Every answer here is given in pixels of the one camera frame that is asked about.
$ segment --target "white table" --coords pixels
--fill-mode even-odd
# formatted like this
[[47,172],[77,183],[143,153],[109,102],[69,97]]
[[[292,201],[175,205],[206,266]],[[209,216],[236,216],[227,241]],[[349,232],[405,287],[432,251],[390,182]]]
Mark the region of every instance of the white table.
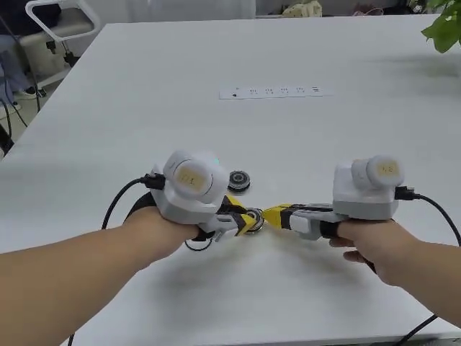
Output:
[[[108,25],[0,164],[0,251],[100,227],[117,191],[176,148],[244,169],[247,206],[331,200],[341,160],[388,153],[461,223],[461,61],[419,33],[433,17]],[[224,87],[320,84],[332,97],[218,99]],[[137,187],[115,209],[119,224]],[[397,219],[455,243],[437,211]],[[268,229],[136,275],[75,346],[395,340],[430,313],[326,241]],[[423,336],[460,331],[436,321]]]

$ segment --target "hand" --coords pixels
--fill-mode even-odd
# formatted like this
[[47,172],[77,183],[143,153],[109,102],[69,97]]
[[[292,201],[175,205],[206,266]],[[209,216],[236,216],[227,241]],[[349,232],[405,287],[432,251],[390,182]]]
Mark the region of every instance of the hand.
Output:
[[198,235],[195,225],[181,225],[163,218],[156,207],[137,210],[125,221],[124,228],[138,237],[140,249],[146,252],[146,267],[168,257],[181,244]]
[[339,225],[340,238],[331,239],[333,247],[355,247],[344,258],[364,263],[364,258],[375,264],[380,279],[395,285],[394,274],[402,261],[411,256],[413,248],[421,243],[395,221],[345,221]]

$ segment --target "metal bearing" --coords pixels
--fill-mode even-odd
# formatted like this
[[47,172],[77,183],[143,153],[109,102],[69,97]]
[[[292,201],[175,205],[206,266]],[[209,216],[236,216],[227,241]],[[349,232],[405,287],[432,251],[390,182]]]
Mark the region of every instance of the metal bearing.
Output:
[[256,223],[245,234],[253,235],[259,233],[259,231],[262,228],[262,225],[264,225],[264,217],[262,215],[262,210],[256,208],[247,208],[246,210],[246,215],[254,218],[256,220]]
[[229,191],[241,193],[250,187],[250,176],[244,171],[233,171],[229,176]]

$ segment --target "black cable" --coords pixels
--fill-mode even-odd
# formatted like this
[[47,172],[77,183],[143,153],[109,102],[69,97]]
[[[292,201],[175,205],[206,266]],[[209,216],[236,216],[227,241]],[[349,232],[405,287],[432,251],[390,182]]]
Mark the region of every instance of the black cable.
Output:
[[3,17],[0,15],[0,22],[6,29],[6,31],[9,33],[9,35],[12,37],[12,39],[15,41],[15,43],[18,45],[19,50],[21,51],[22,55],[24,56],[24,59],[27,61],[30,67],[30,74],[32,75],[32,81],[34,83],[34,88],[35,88],[35,96],[37,100],[37,113],[42,109],[42,106],[40,105],[40,93],[38,91],[38,83],[37,83],[37,77],[34,74],[34,71],[32,70],[32,64],[29,61],[29,57],[27,56],[26,50],[24,47],[22,47],[21,42],[17,39],[16,35],[13,33],[9,25],[6,23],[6,21],[3,19]]
[[405,344],[407,341],[410,340],[410,338],[412,338],[414,335],[416,335],[416,333],[418,333],[421,329],[423,329],[424,327],[426,327],[428,324],[432,323],[433,321],[435,321],[437,319],[437,316],[436,315],[432,315],[431,317],[429,317],[426,321],[424,321],[423,323],[419,324],[415,329],[413,329],[411,332],[409,332],[406,336],[404,336],[403,338],[401,338],[400,340],[398,340],[395,344],[393,344],[392,346],[401,346],[403,344]]
[[448,213],[441,207],[440,204],[438,204],[435,200],[432,200],[431,198],[425,196],[425,195],[420,195],[420,194],[415,194],[415,200],[425,200],[427,203],[433,205],[445,218],[447,223],[449,224],[450,228],[453,230],[453,233],[455,234],[456,241],[458,243],[458,246],[461,247],[461,235],[460,232],[458,231],[458,228],[456,227],[455,223],[453,222],[452,218],[449,217]]
[[69,337],[69,341],[67,341],[67,346],[72,346],[72,342],[73,342],[74,337],[75,337],[75,333],[73,333],[73,334]]
[[213,243],[213,239],[210,238],[209,241],[208,241],[208,244],[207,244],[205,247],[203,247],[203,248],[201,248],[201,249],[195,249],[194,247],[191,247],[191,246],[187,243],[187,241],[184,242],[184,244],[186,245],[186,247],[187,247],[188,249],[190,249],[190,250],[192,250],[192,251],[196,251],[196,252],[205,251],[206,249],[208,249],[209,247],[211,247],[211,244],[212,244],[212,243]]
[[6,123],[8,124],[8,136],[11,139],[12,138],[12,120],[9,117],[9,111],[8,107],[3,99],[0,99],[0,102],[3,104],[3,108],[5,109],[6,113]]
[[104,217],[104,221],[102,221],[102,227],[101,229],[106,229],[107,228],[107,224],[109,223],[109,218],[110,218],[110,215],[112,214],[112,211],[114,210],[115,206],[117,205],[118,201],[120,200],[120,198],[125,194],[125,192],[128,191],[128,189],[130,187],[132,187],[133,185],[136,185],[136,184],[139,184],[143,182],[143,178],[137,178],[137,179],[134,179],[132,181],[130,181],[128,184],[126,184],[118,193],[117,195],[115,196],[114,200],[112,201],[112,203],[110,203],[110,206],[109,208],[107,209],[107,212],[106,212],[106,216]]
[[[452,218],[449,217],[448,213],[443,209],[443,207],[438,204],[435,200],[425,196],[425,195],[420,195],[418,193],[415,193],[413,189],[410,189],[406,186],[400,186],[395,189],[395,199],[396,200],[424,200],[430,205],[434,206],[445,218],[445,221],[449,224],[450,228],[452,229],[453,233],[455,234],[456,241],[458,243],[458,246],[461,247],[461,235],[460,232],[458,231],[458,228],[456,227],[455,223],[453,222]],[[400,340],[398,340],[393,346],[401,346],[405,344],[407,341],[410,340],[414,335],[416,335],[420,330],[422,330],[424,327],[426,327],[428,324],[432,323],[437,319],[437,315],[432,315],[429,317],[427,320],[424,322],[420,323],[418,326],[416,326],[413,330],[411,330],[407,335],[402,337]]]

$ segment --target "electrical outlet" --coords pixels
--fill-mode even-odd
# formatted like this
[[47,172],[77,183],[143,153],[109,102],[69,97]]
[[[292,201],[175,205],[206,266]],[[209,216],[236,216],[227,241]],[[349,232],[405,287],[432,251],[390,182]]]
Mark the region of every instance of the electrical outlet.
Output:
[[280,97],[332,96],[319,86],[250,86],[220,90],[220,99],[270,99]]

